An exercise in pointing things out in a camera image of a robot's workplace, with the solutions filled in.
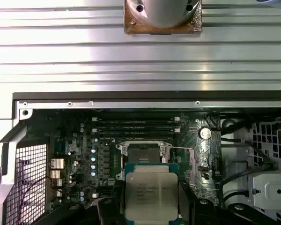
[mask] black cable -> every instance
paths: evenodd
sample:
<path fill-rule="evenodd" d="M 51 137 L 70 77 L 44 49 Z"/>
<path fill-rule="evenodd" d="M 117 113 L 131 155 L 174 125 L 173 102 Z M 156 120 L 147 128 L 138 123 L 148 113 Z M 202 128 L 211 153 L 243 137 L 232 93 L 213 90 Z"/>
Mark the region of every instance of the black cable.
<path fill-rule="evenodd" d="M 37 181 L 35 181 L 34 183 L 32 183 L 32 184 L 30 185 L 30 187 L 24 192 L 24 194 L 23 194 L 22 197 L 21 197 L 20 206 L 19 206 L 19 209 L 18 209 L 17 222 L 16 222 L 17 225 L 19 225 L 19 223 L 20 223 L 20 219 L 21 219 L 21 210 L 22 210 L 22 207 L 23 207 L 23 204 L 24 204 L 24 199 L 25 199 L 26 194 L 27 194 L 37 183 L 41 182 L 42 180 L 45 180 L 46 178 L 50 179 L 50 187 L 51 187 L 52 189 L 54 189 L 54 188 L 52 187 L 52 178 L 49 177 L 49 176 L 42 177 L 42 178 L 38 179 Z"/>
<path fill-rule="evenodd" d="M 221 180 L 220 183 L 219 183 L 218 198 L 219 198 L 219 203 L 222 205 L 222 208 L 224 210 L 226 209 L 224 196 L 223 196 L 223 186 L 225 184 L 227 184 L 227 183 L 229 183 L 233 180 L 236 180 L 238 178 L 241 178 L 243 176 L 250 175 L 252 173 L 260 173 L 262 171 L 269 170 L 270 168 L 271 168 L 270 164 L 263 164 L 261 166 L 255 167 L 255 168 L 251 168 L 251 169 L 236 173 L 236 174 L 234 174 L 234 175 L 232 175 L 232 176 L 230 176 L 230 177 L 228 177 L 224 180 Z"/>
<path fill-rule="evenodd" d="M 229 139 L 229 138 L 221 138 L 222 141 L 225 142 L 232 142 L 232 143 L 243 143 L 245 145 L 249 145 L 251 148 L 254 149 L 255 152 L 257 152 L 258 155 L 260 155 L 263 158 L 264 163 L 270 163 L 270 164 L 275 164 L 274 161 L 270 159 L 269 156 L 267 156 L 265 153 L 263 153 L 262 150 L 259 148 L 255 147 L 251 142 L 245 141 L 243 142 L 241 139 Z"/>
<path fill-rule="evenodd" d="M 233 196 L 236 196 L 236 195 L 244 195 L 248 198 L 249 197 L 249 191 L 236 191 L 236 192 L 230 193 L 229 195 L 224 197 L 224 202 L 227 201 L 229 198 L 231 198 Z"/>
<path fill-rule="evenodd" d="M 233 142 L 233 143 L 242 143 L 241 139 L 229 139 L 229 138 L 222 138 L 222 141 L 226 142 Z M 226 209 L 225 203 L 224 203 L 224 197 L 223 197 L 223 186 L 235 179 L 241 178 L 243 176 L 252 174 L 252 173 L 260 173 L 262 171 L 266 170 L 273 170 L 274 169 L 274 164 L 273 162 L 266 154 L 262 152 L 262 150 L 256 148 L 251 142 L 245 141 L 245 145 L 249 145 L 252 147 L 260 156 L 263 158 L 264 164 L 255 168 L 247 169 L 245 171 L 236 173 L 224 180 L 221 180 L 219 183 L 219 190 L 218 190 L 218 198 L 219 198 L 219 203 L 222 205 L 223 209 Z"/>

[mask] motherboard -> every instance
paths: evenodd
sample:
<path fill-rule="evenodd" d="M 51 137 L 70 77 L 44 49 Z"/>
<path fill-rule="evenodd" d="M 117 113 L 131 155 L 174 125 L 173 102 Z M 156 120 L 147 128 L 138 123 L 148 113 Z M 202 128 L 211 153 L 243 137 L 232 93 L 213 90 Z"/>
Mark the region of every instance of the motherboard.
<path fill-rule="evenodd" d="M 88 208 L 95 199 L 109 197 L 116 180 L 125 180 L 125 165 L 177 163 L 178 179 L 217 203 L 221 135 L 215 127 L 203 130 L 208 126 L 206 114 L 197 112 L 68 114 L 51 137 L 53 202 Z"/>

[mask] red wire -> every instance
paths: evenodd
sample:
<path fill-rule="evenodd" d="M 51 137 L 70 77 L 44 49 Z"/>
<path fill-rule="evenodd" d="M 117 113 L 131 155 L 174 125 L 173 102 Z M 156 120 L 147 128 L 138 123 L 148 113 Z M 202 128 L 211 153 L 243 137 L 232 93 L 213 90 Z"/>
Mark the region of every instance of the red wire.
<path fill-rule="evenodd" d="M 35 186 L 38 182 L 40 182 L 40 181 L 42 181 L 42 180 L 44 180 L 44 179 L 46 179 L 46 178 L 49 178 L 49 179 L 50 179 L 50 183 L 51 183 L 50 187 L 52 188 L 52 178 L 51 178 L 51 177 L 48 177 L 48 176 L 45 176 L 45 177 L 43 177 L 43 178 L 41 178 L 41 179 L 35 181 L 33 184 L 31 184 L 30 187 L 29 187 L 29 188 L 24 192 L 24 194 L 22 195 L 22 198 L 21 198 L 21 201 L 20 201 L 20 206 L 19 206 L 19 211 L 18 211 L 18 219 L 17 219 L 17 223 L 16 223 L 17 225 L 19 225 L 20 220 L 21 220 L 21 209 L 22 209 L 22 206 L 23 206 L 23 204 L 24 204 L 25 195 L 33 188 L 33 186 Z"/>

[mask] aluminum ribbed panel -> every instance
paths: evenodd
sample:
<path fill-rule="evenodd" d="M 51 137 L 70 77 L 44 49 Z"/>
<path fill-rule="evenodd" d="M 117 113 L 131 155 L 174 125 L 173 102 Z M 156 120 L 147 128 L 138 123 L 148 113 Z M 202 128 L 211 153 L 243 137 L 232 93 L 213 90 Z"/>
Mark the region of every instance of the aluminum ribbed panel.
<path fill-rule="evenodd" d="M 203 0 L 201 34 L 128 36 L 122 5 L 0 1 L 0 83 L 13 92 L 281 90 L 281 10 Z"/>

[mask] ventilation grille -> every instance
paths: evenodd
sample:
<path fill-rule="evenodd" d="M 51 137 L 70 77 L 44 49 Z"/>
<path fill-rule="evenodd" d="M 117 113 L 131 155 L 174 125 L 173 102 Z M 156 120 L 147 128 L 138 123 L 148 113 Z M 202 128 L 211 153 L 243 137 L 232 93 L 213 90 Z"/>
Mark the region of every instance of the ventilation grille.
<path fill-rule="evenodd" d="M 46 176 L 46 152 L 45 144 L 17 149 L 15 185 L 7 197 L 6 225 L 30 225 L 45 212 L 46 179 L 35 184 L 29 192 L 27 190 Z"/>
<path fill-rule="evenodd" d="M 256 123 L 253 143 L 270 158 L 281 161 L 281 122 Z M 260 161 L 261 157 L 255 154 L 254 163 L 259 164 Z"/>

